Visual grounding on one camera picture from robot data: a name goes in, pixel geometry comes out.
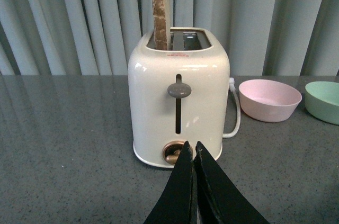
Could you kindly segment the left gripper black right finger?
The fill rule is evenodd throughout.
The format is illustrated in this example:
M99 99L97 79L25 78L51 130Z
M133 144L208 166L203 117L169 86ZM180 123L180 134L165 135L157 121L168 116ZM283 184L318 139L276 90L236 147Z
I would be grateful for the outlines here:
M202 142L197 142L194 167L202 223L268 223L217 164Z

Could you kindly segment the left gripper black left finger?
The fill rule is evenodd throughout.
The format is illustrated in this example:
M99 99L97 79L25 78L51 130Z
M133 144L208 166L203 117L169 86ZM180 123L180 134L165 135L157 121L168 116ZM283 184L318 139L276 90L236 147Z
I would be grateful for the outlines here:
M194 223L194 166L187 141L164 191L144 223Z

